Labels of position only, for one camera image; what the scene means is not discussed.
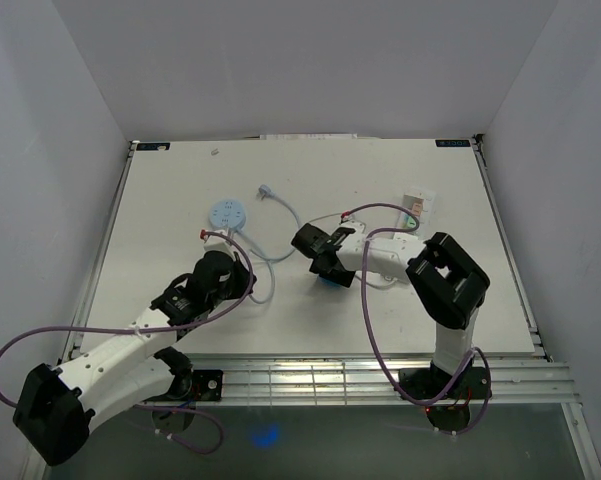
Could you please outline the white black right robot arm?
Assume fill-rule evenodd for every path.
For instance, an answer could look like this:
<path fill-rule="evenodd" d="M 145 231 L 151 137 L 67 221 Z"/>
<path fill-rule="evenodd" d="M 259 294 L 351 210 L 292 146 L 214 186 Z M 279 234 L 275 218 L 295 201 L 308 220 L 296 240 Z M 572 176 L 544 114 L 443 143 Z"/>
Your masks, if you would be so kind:
<path fill-rule="evenodd" d="M 490 279 L 452 236 L 438 232 L 421 241 L 395 228 L 367 232 L 347 221 L 332 233 L 305 224 L 291 244 L 310 259 L 311 273 L 337 285 L 375 273 L 413 288 L 436 324 L 435 350 L 426 368 L 393 374 L 379 364 L 403 399 L 429 407 L 443 399 L 490 398 L 490 370 L 473 363 L 481 352 L 473 344 L 475 321 Z"/>

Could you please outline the round light blue socket hub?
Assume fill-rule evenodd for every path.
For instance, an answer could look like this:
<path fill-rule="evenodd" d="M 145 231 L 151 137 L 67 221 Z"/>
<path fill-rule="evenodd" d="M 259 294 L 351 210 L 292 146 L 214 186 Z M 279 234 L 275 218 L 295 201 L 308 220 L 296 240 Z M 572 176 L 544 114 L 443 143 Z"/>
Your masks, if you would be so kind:
<path fill-rule="evenodd" d="M 247 221 L 246 209 L 239 200 L 220 200 L 210 208 L 208 219 L 214 229 L 241 230 Z"/>

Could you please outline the blue cable winder clip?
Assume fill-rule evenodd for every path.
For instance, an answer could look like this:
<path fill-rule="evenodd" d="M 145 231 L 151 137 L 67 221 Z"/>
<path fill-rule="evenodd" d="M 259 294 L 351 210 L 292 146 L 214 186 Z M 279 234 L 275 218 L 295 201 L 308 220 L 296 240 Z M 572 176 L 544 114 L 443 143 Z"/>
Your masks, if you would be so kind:
<path fill-rule="evenodd" d="M 326 286 L 331 287 L 331 288 L 340 288 L 341 285 L 339 285 L 337 282 L 334 282 L 332 280 L 323 278 L 323 277 L 318 277 L 318 279 Z"/>

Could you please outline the pink small plug adapter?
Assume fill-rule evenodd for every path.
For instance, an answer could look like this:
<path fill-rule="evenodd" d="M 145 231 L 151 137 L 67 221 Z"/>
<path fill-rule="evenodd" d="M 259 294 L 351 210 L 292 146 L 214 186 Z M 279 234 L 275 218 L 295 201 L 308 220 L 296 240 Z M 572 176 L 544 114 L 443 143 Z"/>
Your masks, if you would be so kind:
<path fill-rule="evenodd" d="M 421 201 L 414 202 L 412 205 L 412 211 L 420 215 L 424 211 L 424 203 Z"/>

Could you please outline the white multicolour power strip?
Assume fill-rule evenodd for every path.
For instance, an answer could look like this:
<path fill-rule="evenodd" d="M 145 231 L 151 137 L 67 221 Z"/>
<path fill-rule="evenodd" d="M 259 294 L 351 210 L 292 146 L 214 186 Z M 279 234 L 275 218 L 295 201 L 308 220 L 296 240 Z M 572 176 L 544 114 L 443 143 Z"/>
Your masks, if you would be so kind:
<path fill-rule="evenodd" d="M 396 222 L 396 228 L 400 230 L 409 230 L 409 233 L 394 232 L 392 236 L 400 240 L 413 241 L 426 240 L 430 220 L 433 215 L 436 193 L 432 190 L 411 186 L 406 189 L 402 206 L 411 211 L 419 221 L 419 227 L 415 228 L 415 220 L 407 216 L 404 212 L 399 214 Z"/>

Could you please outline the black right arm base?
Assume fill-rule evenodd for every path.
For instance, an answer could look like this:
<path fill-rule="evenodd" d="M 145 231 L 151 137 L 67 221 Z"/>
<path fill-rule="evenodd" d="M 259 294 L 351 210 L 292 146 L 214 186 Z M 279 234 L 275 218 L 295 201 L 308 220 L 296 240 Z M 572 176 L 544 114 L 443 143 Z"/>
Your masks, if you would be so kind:
<path fill-rule="evenodd" d="M 457 377 L 433 363 L 426 368 L 398 371 L 400 388 L 414 400 L 430 402 L 443 393 L 437 402 L 424 407 L 426 418 L 435 432 L 449 436 L 468 433 L 486 413 L 492 397 L 493 378 L 489 363 L 476 366 L 475 356 L 484 358 L 480 351 L 473 351 Z"/>

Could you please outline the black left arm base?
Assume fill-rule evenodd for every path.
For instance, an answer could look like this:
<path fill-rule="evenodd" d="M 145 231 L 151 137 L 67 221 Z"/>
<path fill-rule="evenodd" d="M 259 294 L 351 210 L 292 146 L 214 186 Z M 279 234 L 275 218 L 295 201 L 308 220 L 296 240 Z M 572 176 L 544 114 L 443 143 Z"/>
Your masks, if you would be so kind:
<path fill-rule="evenodd" d="M 220 401 L 224 371 L 196 368 L 191 359 L 173 347 L 164 348 L 142 364 L 147 367 L 149 394 L 143 401 Z"/>

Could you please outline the green small plug adapter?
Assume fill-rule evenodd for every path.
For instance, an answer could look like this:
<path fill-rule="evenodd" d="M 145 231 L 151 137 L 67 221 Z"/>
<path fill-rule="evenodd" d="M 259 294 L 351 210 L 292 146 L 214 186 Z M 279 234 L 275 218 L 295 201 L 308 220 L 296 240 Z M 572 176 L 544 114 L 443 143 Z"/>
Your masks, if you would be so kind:
<path fill-rule="evenodd" d="M 398 221 L 398 227 L 401 229 L 408 229 L 408 228 L 416 228 L 418 225 L 418 221 L 416 219 L 414 219 L 413 217 L 406 215 L 406 214 L 401 214 L 399 217 L 399 221 Z"/>

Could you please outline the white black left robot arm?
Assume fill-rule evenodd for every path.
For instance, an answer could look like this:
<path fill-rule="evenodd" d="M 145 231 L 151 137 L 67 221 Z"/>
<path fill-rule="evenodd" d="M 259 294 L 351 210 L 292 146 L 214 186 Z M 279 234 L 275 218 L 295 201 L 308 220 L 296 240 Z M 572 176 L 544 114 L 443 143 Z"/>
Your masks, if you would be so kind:
<path fill-rule="evenodd" d="M 57 466 L 96 428 L 137 403 L 189 397 L 193 367 L 175 343 L 219 304 L 250 295 L 255 281 L 237 254 L 206 252 L 128 328 L 74 360 L 32 369 L 15 407 L 15 426 L 48 465 Z"/>

